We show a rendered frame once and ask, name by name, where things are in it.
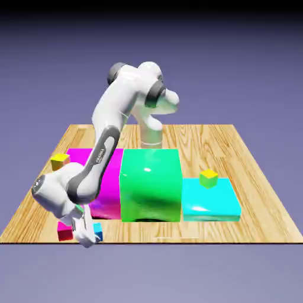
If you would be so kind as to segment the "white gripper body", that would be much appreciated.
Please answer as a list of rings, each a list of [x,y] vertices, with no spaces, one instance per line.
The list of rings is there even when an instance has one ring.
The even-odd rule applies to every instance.
[[[89,248],[97,243],[93,228],[94,223],[89,205],[83,206],[82,215],[72,218],[73,236],[83,247]]]

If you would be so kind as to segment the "small blue cube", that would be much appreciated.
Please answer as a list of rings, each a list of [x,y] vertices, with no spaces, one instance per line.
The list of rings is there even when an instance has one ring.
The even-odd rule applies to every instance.
[[[94,223],[93,228],[94,228],[96,242],[98,243],[100,241],[103,241],[103,232],[102,232],[101,223]]]

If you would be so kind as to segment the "small red cube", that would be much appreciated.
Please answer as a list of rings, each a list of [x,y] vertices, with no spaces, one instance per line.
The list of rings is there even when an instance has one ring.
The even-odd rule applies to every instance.
[[[57,222],[57,236],[59,241],[67,241],[73,239],[73,230],[71,226],[67,226],[61,221]]]

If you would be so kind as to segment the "small yellow cube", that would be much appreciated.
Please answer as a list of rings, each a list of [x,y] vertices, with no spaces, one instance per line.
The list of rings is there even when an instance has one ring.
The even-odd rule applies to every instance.
[[[199,174],[199,182],[207,189],[213,188],[218,182],[218,173],[211,169],[203,170]]]
[[[57,171],[61,169],[64,165],[70,162],[70,155],[58,153],[50,158],[52,171]]]

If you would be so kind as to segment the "large magenta box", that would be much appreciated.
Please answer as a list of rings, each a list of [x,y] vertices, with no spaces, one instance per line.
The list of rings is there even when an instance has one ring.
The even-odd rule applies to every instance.
[[[116,149],[102,178],[99,195],[89,204],[93,218],[121,218],[119,175],[122,158],[123,149]]]

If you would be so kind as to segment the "large green box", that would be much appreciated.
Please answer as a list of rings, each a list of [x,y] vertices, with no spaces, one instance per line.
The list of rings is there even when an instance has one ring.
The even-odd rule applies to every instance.
[[[120,170],[121,220],[179,222],[182,169],[176,149],[125,149]]]

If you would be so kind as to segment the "large cyan box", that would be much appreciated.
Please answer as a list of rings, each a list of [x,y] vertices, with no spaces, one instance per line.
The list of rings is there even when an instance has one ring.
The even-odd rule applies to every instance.
[[[210,189],[198,178],[185,178],[182,212],[184,221],[239,221],[241,206],[228,178],[219,178]]]

